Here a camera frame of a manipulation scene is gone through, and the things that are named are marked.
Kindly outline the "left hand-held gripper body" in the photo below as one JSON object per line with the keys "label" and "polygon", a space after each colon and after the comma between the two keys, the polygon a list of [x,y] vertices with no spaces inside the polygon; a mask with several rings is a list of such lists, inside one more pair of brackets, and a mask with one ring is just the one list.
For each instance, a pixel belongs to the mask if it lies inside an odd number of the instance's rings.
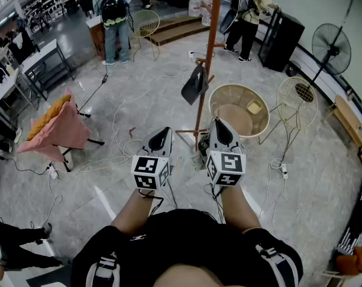
{"label": "left hand-held gripper body", "polygon": [[137,155],[132,157],[130,173],[139,190],[159,190],[170,173],[172,129],[162,127],[147,135]]}

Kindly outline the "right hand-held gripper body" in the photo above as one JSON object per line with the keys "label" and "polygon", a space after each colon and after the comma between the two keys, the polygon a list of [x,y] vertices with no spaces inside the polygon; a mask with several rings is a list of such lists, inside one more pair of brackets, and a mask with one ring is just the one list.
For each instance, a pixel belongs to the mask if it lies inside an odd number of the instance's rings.
{"label": "right hand-held gripper body", "polygon": [[221,118],[210,124],[206,168],[212,185],[234,187],[246,172],[246,155],[236,130]]}

